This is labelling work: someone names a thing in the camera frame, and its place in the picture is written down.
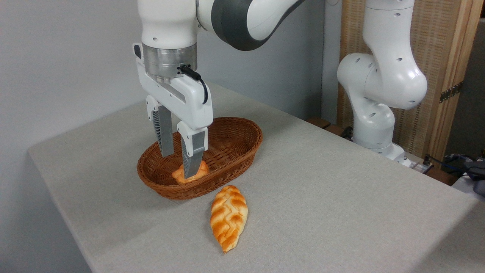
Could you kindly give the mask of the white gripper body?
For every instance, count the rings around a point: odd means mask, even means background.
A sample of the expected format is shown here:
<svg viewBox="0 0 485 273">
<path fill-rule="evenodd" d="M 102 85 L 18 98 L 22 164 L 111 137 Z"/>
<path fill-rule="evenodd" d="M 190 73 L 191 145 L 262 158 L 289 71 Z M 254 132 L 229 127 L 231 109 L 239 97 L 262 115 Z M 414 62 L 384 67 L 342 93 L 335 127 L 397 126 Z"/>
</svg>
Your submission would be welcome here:
<svg viewBox="0 0 485 273">
<path fill-rule="evenodd" d="M 209 88 L 183 71 L 197 69 L 196 44 L 182 49 L 132 46 L 142 88 L 189 128 L 208 127 L 213 122 Z"/>
</svg>

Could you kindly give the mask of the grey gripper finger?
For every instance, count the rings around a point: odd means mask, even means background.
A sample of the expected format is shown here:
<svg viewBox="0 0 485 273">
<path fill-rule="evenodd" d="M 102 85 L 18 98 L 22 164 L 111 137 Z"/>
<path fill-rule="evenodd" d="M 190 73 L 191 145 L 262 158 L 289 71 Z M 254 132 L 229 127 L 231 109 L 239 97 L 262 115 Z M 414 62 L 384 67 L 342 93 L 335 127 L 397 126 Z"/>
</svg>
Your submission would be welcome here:
<svg viewBox="0 0 485 273">
<path fill-rule="evenodd" d="M 174 153 L 171 112 L 151 95 L 147 96 L 146 103 L 148 118 L 153 124 L 161 155 L 168 157 Z"/>
<path fill-rule="evenodd" d="M 181 136 L 184 178 L 188 179 L 199 171 L 204 151 L 208 150 L 208 128 L 193 130 L 180 121 L 177 131 Z"/>
</svg>

